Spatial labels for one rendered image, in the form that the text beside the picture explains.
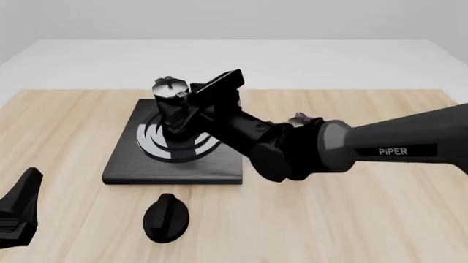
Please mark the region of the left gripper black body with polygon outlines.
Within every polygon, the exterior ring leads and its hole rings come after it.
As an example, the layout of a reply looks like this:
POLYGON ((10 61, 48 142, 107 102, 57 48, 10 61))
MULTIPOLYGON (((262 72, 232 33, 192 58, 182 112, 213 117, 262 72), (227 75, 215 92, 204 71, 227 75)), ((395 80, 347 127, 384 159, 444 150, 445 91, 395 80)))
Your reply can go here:
POLYGON ((27 247, 37 231, 36 216, 0 212, 0 248, 27 247))

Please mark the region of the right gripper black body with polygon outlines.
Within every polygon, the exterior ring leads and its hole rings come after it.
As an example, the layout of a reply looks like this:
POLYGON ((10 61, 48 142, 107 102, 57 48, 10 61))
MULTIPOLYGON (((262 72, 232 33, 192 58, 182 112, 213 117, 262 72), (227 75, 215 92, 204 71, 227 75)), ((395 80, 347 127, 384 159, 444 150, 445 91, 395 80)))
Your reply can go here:
POLYGON ((199 107, 201 109, 200 113, 209 107, 214 107, 215 111, 228 111, 239 108, 239 101, 240 94, 238 89, 235 91, 225 91, 221 96, 199 96, 197 94, 188 94, 187 107, 199 107))

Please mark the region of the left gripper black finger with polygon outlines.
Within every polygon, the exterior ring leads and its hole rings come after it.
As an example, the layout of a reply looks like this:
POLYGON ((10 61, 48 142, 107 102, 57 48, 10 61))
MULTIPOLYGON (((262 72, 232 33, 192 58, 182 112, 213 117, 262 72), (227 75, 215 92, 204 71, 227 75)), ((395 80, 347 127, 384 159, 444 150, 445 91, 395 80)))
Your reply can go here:
POLYGON ((0 217, 37 219, 37 201, 43 174, 28 168, 0 199, 0 217))

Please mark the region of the silver and black moka pot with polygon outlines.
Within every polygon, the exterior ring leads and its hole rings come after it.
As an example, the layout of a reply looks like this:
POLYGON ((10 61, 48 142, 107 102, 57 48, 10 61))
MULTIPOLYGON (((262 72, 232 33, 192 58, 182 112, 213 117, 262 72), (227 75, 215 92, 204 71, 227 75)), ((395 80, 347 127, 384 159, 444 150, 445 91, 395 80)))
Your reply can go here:
POLYGON ((197 129, 190 124, 180 134, 168 131, 168 117, 180 108, 187 108, 184 98, 189 93, 189 86, 184 80, 166 76, 155 80, 152 91, 156 100, 156 106, 161 115, 161 125, 163 136, 173 142, 183 142, 189 140, 198 133, 197 129))
POLYGON ((307 116, 304 113, 296 113, 287 122, 296 127, 305 126, 308 128, 311 128, 314 126, 320 127, 321 125, 325 123, 323 118, 315 118, 315 117, 307 116))

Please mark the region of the flat black stove plate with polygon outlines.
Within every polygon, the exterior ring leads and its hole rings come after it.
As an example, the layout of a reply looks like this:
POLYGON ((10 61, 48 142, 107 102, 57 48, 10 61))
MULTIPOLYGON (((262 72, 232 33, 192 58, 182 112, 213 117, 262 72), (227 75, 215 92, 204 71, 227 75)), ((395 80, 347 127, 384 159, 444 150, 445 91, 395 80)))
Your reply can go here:
POLYGON ((240 185, 242 155, 208 133, 163 135, 153 99, 140 99, 102 173, 107 185, 240 185))

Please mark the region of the round black stove knob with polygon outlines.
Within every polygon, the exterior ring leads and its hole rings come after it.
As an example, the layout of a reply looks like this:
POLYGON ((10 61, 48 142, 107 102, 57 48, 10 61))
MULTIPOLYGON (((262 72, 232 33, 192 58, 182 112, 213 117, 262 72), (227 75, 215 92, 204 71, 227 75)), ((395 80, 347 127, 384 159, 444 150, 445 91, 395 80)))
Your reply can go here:
POLYGON ((143 216, 146 236, 155 243, 171 243, 189 226, 189 210, 174 194, 161 194, 143 216))

